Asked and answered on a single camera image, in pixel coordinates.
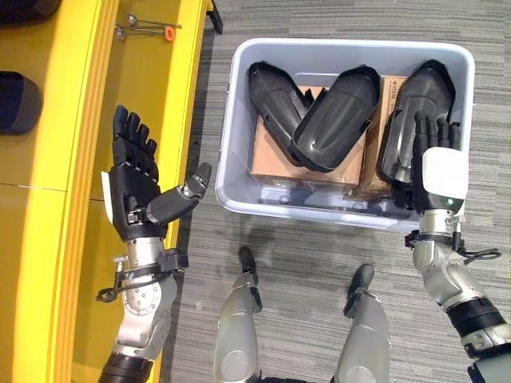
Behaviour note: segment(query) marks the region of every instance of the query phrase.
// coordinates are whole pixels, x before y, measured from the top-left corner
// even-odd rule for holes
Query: metal tool
[[[176,31],[171,26],[165,26],[159,29],[140,28],[137,26],[120,26],[115,25],[115,35],[120,40],[124,40],[129,34],[159,34],[164,37],[168,42],[174,41],[176,38]]]
[[[154,25],[154,27],[149,27],[149,28],[155,28],[155,26],[173,26],[174,28],[179,28],[179,29],[183,28],[183,26],[181,24],[168,24],[166,22],[151,22],[149,20],[140,20],[139,18],[137,18],[137,16],[135,14],[130,13],[128,15],[129,26],[131,26],[131,27],[138,26],[140,23]]]

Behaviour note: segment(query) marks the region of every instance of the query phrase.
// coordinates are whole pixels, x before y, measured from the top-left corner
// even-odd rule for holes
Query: black padded object
[[[38,87],[17,72],[0,72],[0,134],[31,130],[41,113]]]
[[[359,287],[366,290],[369,289],[370,283],[373,282],[373,277],[374,267],[369,263],[364,263],[356,270],[346,294],[347,301],[343,309],[345,317],[353,318],[355,316],[355,306],[360,298],[360,293],[356,294],[355,291]]]
[[[296,129],[292,151],[311,170],[335,170],[369,127],[379,98],[380,76],[373,68],[363,65],[341,73]]]
[[[396,109],[387,125],[378,159],[378,172],[385,181],[402,187],[411,187],[415,115],[421,113],[432,121],[440,117],[449,120],[455,96],[456,92],[447,68],[436,60],[421,64],[406,80]],[[436,136],[433,132],[428,133],[429,136]],[[447,130],[445,134],[439,133],[447,143],[449,138]]]
[[[363,289],[368,289],[371,282],[373,282],[374,277],[374,267],[369,263],[364,263],[361,265],[353,275],[351,279],[350,287],[348,288],[347,298],[349,298],[355,290],[359,287]]]
[[[49,17],[61,0],[0,0],[0,24]]]
[[[149,379],[153,362],[142,357],[111,353],[99,383],[145,383]]]
[[[266,62],[250,66],[248,88],[266,129],[287,158],[295,166],[301,166],[291,151],[291,138],[314,102],[311,91],[302,94],[286,72]]]

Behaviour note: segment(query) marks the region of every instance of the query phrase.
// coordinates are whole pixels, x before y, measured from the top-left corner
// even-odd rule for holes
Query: black curved part
[[[370,125],[380,99],[380,76],[370,66],[341,73],[328,92],[316,98],[291,143],[311,170],[335,170]]]
[[[441,62],[429,60],[416,68],[402,87],[386,127],[377,167],[380,177],[391,184],[411,187],[415,115],[431,116],[433,121],[443,116],[448,121],[455,97],[454,84]],[[453,140],[459,145],[459,136]]]
[[[0,134],[23,134],[41,114],[38,86],[18,72],[0,72]]]
[[[474,331],[505,323],[497,307],[488,298],[475,298],[446,311],[454,328],[464,337]]]
[[[311,92],[302,94],[289,74],[262,61],[248,69],[248,89],[266,129],[287,158],[301,166],[291,151],[291,138],[314,101]]]
[[[0,25],[48,18],[61,0],[0,0]]]
[[[101,371],[99,383],[145,383],[153,362],[141,357],[111,353]]]

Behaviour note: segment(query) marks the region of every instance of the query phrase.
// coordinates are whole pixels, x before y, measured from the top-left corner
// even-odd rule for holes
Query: joint
[[[131,239],[128,249],[128,269],[145,267],[158,262],[164,256],[163,239],[159,237]]]
[[[238,277],[238,279],[232,285],[232,289],[237,290],[237,289],[240,289],[245,286],[248,286],[251,288],[257,287],[256,280],[254,279],[254,274],[250,271],[242,273],[242,275],[240,275]]]
[[[346,318],[353,318],[355,316],[356,306],[362,294],[365,294],[368,297],[373,298],[378,303],[382,303],[382,300],[378,295],[371,293],[368,289],[364,287],[357,287],[353,294],[350,294],[346,302],[346,305],[344,306],[343,313]]]
[[[419,218],[419,233],[434,235],[453,235],[454,214],[451,210],[433,209],[423,211]]]

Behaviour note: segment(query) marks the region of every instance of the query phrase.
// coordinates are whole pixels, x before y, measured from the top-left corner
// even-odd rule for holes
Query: black cable
[[[150,281],[147,281],[147,282],[132,283],[132,284],[124,285],[121,287],[109,287],[108,289],[100,290],[97,293],[96,300],[100,301],[100,302],[113,302],[117,298],[119,293],[122,293],[123,291],[127,291],[127,290],[133,290],[133,289],[138,289],[140,287],[152,285],[153,283],[159,282],[162,279],[169,277],[170,275],[172,275],[173,272],[174,272],[174,270],[167,271],[167,272],[161,273],[161,274],[156,274],[156,276],[154,278],[152,278]]]
[[[481,261],[490,261],[502,256],[502,253],[496,247],[483,251],[467,251],[464,247],[460,247],[458,254],[466,258],[463,260],[465,265],[468,265],[469,263],[479,259]]]

